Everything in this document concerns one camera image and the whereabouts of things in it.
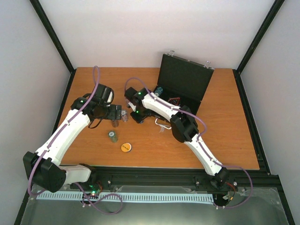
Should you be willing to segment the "orange big blind button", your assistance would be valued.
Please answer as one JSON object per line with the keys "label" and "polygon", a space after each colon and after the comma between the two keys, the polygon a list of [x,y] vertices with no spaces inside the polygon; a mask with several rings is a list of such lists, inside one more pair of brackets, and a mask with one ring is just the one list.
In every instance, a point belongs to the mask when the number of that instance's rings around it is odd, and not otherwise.
{"label": "orange big blind button", "polygon": [[130,143],[123,143],[121,145],[122,152],[130,152],[132,150],[132,145]]}

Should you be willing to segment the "green chip stack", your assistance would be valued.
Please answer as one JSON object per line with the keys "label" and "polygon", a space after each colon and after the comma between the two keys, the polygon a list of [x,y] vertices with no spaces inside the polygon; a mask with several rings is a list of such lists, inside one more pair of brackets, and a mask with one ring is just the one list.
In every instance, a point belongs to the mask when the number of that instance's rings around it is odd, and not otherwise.
{"label": "green chip stack", "polygon": [[114,131],[108,132],[108,137],[110,138],[110,140],[113,143],[116,143],[118,141],[118,137],[117,137],[117,135],[116,135],[116,133]]}

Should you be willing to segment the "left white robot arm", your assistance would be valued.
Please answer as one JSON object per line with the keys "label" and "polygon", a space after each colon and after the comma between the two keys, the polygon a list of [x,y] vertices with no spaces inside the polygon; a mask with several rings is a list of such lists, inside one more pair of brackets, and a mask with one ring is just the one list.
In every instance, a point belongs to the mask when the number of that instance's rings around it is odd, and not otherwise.
{"label": "left white robot arm", "polygon": [[93,167],[87,164],[61,166],[61,161],[80,132],[94,120],[120,120],[121,106],[112,104],[113,89],[97,84],[91,93],[77,98],[66,118],[53,135],[34,153],[27,152],[23,163],[28,178],[28,191],[37,184],[52,193],[63,185],[76,182],[94,188],[98,178]]}

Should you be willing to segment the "blue chip stack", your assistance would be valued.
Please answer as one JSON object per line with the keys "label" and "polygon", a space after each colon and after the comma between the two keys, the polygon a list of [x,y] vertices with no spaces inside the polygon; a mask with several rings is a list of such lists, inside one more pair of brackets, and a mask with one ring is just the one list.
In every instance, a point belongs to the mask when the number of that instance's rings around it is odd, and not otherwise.
{"label": "blue chip stack", "polygon": [[154,91],[154,94],[159,97],[163,93],[163,88],[162,87],[157,87]]}

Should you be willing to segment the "triangular all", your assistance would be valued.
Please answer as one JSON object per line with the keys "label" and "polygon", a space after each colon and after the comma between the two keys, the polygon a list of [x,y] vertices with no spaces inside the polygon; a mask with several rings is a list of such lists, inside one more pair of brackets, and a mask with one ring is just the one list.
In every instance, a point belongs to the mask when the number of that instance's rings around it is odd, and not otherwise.
{"label": "triangular all", "polygon": [[180,97],[169,98],[167,102],[172,105],[179,106],[180,105]]}

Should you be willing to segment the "purple chip stack right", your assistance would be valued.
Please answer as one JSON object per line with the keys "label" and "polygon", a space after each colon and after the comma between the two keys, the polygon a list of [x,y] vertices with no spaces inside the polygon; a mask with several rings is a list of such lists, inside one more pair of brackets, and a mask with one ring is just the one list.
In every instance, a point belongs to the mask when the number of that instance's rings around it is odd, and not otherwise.
{"label": "purple chip stack right", "polygon": [[121,111],[121,119],[124,121],[124,122],[127,122],[128,121],[128,113],[126,110],[122,110]]}

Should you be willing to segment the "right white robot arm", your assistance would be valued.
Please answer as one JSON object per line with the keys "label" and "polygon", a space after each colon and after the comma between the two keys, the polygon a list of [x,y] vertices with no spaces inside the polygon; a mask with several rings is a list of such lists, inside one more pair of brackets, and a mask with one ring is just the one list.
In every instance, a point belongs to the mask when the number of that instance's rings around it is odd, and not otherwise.
{"label": "right white robot arm", "polygon": [[203,141],[196,123],[199,118],[193,115],[187,106],[172,105],[147,88],[136,91],[130,87],[125,90],[124,96],[133,110],[133,117],[137,116],[143,120],[149,117],[148,111],[150,111],[152,116],[170,123],[173,137],[192,150],[202,163],[205,172],[212,177],[210,183],[215,189],[220,189],[226,183],[229,178],[228,170]]}

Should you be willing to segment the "black poker set case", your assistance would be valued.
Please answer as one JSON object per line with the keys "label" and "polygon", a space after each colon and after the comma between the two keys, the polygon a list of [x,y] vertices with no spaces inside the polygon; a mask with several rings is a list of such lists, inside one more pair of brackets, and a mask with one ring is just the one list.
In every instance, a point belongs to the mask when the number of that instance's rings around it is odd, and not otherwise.
{"label": "black poker set case", "polygon": [[181,107],[187,106],[196,115],[209,85],[214,69],[204,65],[164,53],[161,60],[157,87],[163,88],[159,96],[164,101],[180,97]]}

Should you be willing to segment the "black aluminium frame rail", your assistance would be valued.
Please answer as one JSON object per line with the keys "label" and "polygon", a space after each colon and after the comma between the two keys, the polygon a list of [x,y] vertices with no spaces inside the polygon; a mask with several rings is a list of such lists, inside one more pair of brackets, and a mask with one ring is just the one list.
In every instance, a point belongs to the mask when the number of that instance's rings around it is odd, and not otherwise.
{"label": "black aluminium frame rail", "polygon": [[[96,178],[92,182],[81,183],[84,190],[102,187],[103,190],[113,191],[122,186],[155,186],[155,187],[184,187],[207,193],[226,193],[231,188],[225,184],[220,188],[211,185],[211,176],[203,169],[162,169],[162,168],[133,168],[133,167],[95,167]],[[255,188],[276,188],[283,191],[277,175],[268,174],[261,170],[248,170],[249,175],[242,170],[230,170],[228,183],[237,183],[238,188],[250,189],[252,180]]]}

